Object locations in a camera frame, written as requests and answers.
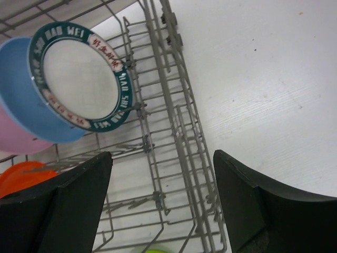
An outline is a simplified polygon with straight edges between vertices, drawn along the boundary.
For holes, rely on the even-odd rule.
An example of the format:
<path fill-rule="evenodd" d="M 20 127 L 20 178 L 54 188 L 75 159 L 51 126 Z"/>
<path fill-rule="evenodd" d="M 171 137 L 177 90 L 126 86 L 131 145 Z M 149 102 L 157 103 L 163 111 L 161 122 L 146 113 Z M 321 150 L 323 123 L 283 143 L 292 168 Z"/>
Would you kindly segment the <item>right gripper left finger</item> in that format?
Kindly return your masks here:
<path fill-rule="evenodd" d="M 113 159 L 102 152 L 1 198 L 1 252 L 92 252 Z"/>

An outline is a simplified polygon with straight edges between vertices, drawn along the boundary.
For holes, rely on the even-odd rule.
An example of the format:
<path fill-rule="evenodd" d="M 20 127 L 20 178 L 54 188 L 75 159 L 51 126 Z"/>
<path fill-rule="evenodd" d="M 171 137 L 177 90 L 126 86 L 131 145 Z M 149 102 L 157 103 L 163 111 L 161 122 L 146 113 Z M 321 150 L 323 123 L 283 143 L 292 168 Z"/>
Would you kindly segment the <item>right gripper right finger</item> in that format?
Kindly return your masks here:
<path fill-rule="evenodd" d="M 336 198 L 281 183 L 222 150 L 213 155 L 233 252 L 336 252 Z"/>

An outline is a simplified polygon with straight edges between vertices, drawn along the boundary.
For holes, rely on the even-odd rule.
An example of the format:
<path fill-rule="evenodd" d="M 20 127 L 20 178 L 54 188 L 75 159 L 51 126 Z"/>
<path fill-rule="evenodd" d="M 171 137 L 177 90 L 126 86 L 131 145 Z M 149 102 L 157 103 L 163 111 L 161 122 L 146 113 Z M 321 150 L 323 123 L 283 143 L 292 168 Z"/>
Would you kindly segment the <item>small green plate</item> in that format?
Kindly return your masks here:
<path fill-rule="evenodd" d="M 130 251 L 130 253 L 173 253 L 174 251 L 164 245 L 154 244 L 149 247 L 147 246 L 137 246 Z"/>

